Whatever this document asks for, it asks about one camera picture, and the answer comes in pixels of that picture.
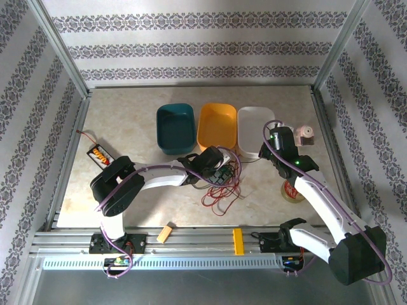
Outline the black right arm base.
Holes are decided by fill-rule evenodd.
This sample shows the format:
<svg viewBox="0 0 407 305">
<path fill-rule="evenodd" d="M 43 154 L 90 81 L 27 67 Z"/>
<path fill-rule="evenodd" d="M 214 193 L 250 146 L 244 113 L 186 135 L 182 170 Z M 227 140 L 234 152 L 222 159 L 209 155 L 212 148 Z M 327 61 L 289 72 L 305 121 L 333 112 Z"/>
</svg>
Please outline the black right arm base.
<svg viewBox="0 0 407 305">
<path fill-rule="evenodd" d="M 278 233 L 252 232 L 251 236 L 259 243 L 261 253 L 280 253 L 286 251 Z"/>
</svg>

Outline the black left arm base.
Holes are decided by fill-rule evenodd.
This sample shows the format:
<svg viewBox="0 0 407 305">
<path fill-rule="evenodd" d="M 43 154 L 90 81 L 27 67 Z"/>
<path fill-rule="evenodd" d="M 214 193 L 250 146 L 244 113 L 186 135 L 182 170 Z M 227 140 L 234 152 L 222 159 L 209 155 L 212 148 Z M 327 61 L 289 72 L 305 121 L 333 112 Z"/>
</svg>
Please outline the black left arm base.
<svg viewBox="0 0 407 305">
<path fill-rule="evenodd" d="M 113 244 L 129 254 L 144 254 L 146 248 L 146 234 L 127 234 L 114 240 Z M 114 248 L 102 235 L 95 233 L 92 235 L 89 245 L 89 254 L 118 254 L 119 250 Z"/>
</svg>

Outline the small pink device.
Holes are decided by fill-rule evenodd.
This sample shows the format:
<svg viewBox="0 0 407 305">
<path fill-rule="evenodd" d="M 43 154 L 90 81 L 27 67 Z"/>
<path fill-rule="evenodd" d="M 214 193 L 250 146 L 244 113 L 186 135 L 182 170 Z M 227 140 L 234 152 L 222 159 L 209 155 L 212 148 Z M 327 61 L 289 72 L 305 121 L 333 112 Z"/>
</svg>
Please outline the small pink device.
<svg viewBox="0 0 407 305">
<path fill-rule="evenodd" d="M 314 130 L 311 126 L 303 125 L 294 131 L 294 141 L 297 147 L 314 145 Z"/>
</svg>

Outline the yellow plastic bin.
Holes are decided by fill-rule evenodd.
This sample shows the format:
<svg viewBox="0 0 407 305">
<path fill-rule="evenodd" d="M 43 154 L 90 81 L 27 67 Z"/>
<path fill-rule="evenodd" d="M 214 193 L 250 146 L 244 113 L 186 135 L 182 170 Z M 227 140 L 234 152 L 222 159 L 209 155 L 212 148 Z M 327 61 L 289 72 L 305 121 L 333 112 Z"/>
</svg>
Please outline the yellow plastic bin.
<svg viewBox="0 0 407 305">
<path fill-rule="evenodd" d="M 198 120 L 197 143 L 201 151 L 210 146 L 233 149 L 237 143 L 236 108 L 230 104 L 204 104 Z"/>
</svg>

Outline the white plastic bin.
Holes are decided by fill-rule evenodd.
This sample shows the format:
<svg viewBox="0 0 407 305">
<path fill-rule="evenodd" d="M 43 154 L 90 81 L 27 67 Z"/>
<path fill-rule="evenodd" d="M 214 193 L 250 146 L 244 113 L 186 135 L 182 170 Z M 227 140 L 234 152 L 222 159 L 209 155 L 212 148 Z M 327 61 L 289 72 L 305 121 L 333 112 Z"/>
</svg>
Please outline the white plastic bin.
<svg viewBox="0 0 407 305">
<path fill-rule="evenodd" d="M 274 120 L 267 107 L 242 107 L 237 113 L 238 149 L 244 158 L 257 159 L 263 143 L 262 130 L 267 121 Z"/>
</svg>

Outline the teal plastic bin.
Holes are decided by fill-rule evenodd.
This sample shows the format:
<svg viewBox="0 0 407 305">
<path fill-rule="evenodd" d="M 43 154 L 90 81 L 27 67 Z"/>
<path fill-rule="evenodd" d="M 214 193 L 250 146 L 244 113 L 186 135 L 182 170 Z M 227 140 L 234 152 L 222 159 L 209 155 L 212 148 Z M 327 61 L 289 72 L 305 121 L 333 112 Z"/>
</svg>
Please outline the teal plastic bin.
<svg viewBox="0 0 407 305">
<path fill-rule="evenodd" d="M 165 104 L 156 112 L 158 147 L 166 155 L 190 153 L 196 141 L 195 116 L 185 103 Z"/>
</svg>

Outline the aluminium mounting rails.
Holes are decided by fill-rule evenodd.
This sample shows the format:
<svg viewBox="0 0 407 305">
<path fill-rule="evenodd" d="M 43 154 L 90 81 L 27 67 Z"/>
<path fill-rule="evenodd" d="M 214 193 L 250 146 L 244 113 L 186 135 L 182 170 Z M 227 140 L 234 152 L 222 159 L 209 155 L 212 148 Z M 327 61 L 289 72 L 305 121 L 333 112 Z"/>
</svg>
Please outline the aluminium mounting rails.
<svg viewBox="0 0 407 305">
<path fill-rule="evenodd" d="M 128 233 L 145 234 L 145 254 L 160 256 L 228 256 L 234 254 L 233 228 L 176 227 L 164 244 L 158 242 L 160 227 L 130 227 Z M 87 254 L 95 228 L 52 229 L 37 232 L 31 255 Z"/>
</svg>

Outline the small orange wooden block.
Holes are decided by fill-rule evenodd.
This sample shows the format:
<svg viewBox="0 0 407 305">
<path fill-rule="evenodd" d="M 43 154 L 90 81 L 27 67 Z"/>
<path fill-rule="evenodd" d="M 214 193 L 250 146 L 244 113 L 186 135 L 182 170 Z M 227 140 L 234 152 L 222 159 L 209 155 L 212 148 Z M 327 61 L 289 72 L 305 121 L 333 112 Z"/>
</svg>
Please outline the small orange wooden block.
<svg viewBox="0 0 407 305">
<path fill-rule="evenodd" d="M 164 226 L 160 231 L 160 234 L 156 238 L 157 242 L 164 244 L 171 235 L 172 231 L 173 231 L 172 226 L 169 225 Z"/>
</svg>

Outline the yellow plastic block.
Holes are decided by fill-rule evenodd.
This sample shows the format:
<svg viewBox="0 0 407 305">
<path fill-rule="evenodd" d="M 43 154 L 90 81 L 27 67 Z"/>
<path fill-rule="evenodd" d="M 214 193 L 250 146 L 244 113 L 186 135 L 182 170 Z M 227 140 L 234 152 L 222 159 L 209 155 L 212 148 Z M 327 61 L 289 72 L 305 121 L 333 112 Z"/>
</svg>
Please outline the yellow plastic block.
<svg viewBox="0 0 407 305">
<path fill-rule="evenodd" d="M 235 255 L 244 255 L 244 238 L 240 227 L 233 228 L 233 244 Z"/>
</svg>

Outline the black board with orange plugs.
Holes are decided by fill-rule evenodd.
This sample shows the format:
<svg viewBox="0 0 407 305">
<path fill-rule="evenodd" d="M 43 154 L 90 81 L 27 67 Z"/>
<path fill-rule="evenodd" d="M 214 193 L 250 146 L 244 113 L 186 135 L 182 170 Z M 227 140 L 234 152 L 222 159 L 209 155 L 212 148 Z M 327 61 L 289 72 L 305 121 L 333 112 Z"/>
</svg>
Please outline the black board with orange plugs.
<svg viewBox="0 0 407 305">
<path fill-rule="evenodd" d="M 114 158 L 99 144 L 95 144 L 86 155 L 102 170 L 114 161 Z"/>
</svg>

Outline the thin red board lead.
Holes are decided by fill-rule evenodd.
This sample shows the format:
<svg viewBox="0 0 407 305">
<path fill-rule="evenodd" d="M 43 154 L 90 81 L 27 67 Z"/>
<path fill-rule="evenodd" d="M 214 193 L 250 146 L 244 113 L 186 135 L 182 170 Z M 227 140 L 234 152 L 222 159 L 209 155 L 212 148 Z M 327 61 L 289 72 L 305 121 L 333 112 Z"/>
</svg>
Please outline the thin red board lead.
<svg viewBox="0 0 407 305">
<path fill-rule="evenodd" d="M 76 130 L 76 133 L 85 136 L 88 140 L 90 140 L 93 143 L 93 145 L 95 145 L 95 146 L 97 145 L 96 141 L 93 138 L 91 138 L 91 136 L 89 136 L 89 134 L 87 134 L 81 130 L 78 130 L 78 129 Z"/>
</svg>

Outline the grey metal plate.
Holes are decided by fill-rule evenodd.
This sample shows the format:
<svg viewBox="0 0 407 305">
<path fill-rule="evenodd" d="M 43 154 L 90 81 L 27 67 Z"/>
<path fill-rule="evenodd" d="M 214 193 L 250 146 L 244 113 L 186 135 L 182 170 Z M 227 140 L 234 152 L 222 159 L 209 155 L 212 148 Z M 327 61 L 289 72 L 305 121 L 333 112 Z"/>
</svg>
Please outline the grey metal plate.
<svg viewBox="0 0 407 305">
<path fill-rule="evenodd" d="M 45 271 L 33 305 L 375 305 L 364 283 L 337 283 L 322 267 L 299 277 L 271 270 Z"/>
</svg>

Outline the aluminium side rail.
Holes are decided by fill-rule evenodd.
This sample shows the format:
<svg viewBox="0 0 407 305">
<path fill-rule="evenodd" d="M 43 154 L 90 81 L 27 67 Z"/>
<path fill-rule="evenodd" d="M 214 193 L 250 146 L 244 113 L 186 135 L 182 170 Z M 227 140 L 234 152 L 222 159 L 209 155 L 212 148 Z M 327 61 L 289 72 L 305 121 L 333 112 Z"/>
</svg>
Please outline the aluminium side rail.
<svg viewBox="0 0 407 305">
<path fill-rule="evenodd" d="M 78 109 L 78 113 L 76 116 L 76 120 L 72 127 L 72 133 L 69 139 L 69 145 L 67 147 L 64 162 L 61 167 L 60 175 L 58 177 L 57 184 L 55 186 L 55 192 L 52 196 L 52 200 L 50 202 L 50 207 L 48 209 L 48 213 L 46 215 L 45 222 L 43 223 L 40 231 L 47 232 L 52 229 L 53 222 L 55 215 L 60 210 L 64 196 L 66 193 L 67 185 L 69 182 L 69 177 L 72 171 L 72 166 L 74 163 L 75 155 L 79 146 L 80 137 L 81 135 L 77 132 L 77 130 L 82 130 L 83 125 L 86 120 L 86 115 L 88 112 L 88 108 L 90 105 L 90 100 L 92 98 L 93 91 L 90 90 L 86 97 L 83 98 L 81 105 Z"/>
<path fill-rule="evenodd" d="M 313 86 L 310 87 L 310 93 L 319 125 L 321 127 L 322 136 L 328 150 L 329 159 L 333 168 L 336 185 L 341 199 L 347 204 L 351 211 L 353 211 L 357 216 L 361 216 L 359 207 L 355 202 L 355 197 L 350 185 L 348 173 L 343 162 L 335 133 L 329 121 L 326 106 L 323 102 L 321 93 Z"/>
</svg>

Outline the aluminium rear rail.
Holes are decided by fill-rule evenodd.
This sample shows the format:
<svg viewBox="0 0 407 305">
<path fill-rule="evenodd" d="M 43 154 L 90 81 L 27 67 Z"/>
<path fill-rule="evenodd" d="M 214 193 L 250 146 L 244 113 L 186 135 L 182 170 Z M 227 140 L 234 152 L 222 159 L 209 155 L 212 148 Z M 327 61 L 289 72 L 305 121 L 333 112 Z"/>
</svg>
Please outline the aluminium rear rail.
<svg viewBox="0 0 407 305">
<path fill-rule="evenodd" d="M 210 83 L 182 83 L 182 84 L 175 84 L 175 85 L 117 85 L 117 86 L 94 86 L 90 90 L 107 90 L 107 89 L 136 89 L 136 88 L 243 88 L 243 87 L 297 87 L 297 86 L 306 86 L 309 88 L 313 88 L 314 85 L 296 85 L 296 84 L 249 84 L 249 83 L 242 83 L 242 84 L 210 84 Z"/>
</svg>

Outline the aluminium frame post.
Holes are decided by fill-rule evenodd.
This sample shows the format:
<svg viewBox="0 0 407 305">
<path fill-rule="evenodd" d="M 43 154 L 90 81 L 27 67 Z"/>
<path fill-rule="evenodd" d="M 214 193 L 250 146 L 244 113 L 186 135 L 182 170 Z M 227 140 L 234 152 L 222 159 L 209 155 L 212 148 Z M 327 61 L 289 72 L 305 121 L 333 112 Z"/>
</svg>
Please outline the aluminium frame post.
<svg viewBox="0 0 407 305">
<path fill-rule="evenodd" d="M 74 63 L 71 54 L 67 46 L 65 45 L 61 35 L 59 34 L 50 14 L 47 12 L 45 5 L 42 0 L 26 0 L 29 8 L 32 10 L 39 25 L 43 28 L 45 34 L 48 37 L 56 55 L 59 57 L 63 63 L 69 77 L 72 79 L 73 83 L 77 87 L 80 95 L 87 98 L 90 89 L 85 83 L 78 67 Z"/>
<path fill-rule="evenodd" d="M 342 53 L 370 2 L 371 0 L 355 0 L 355 3 L 349 12 L 343 27 L 335 39 L 332 48 L 329 51 L 328 56 L 312 85 L 314 92 L 321 89 L 325 79 L 329 76 L 331 69 L 334 67 L 338 57 Z"/>
</svg>

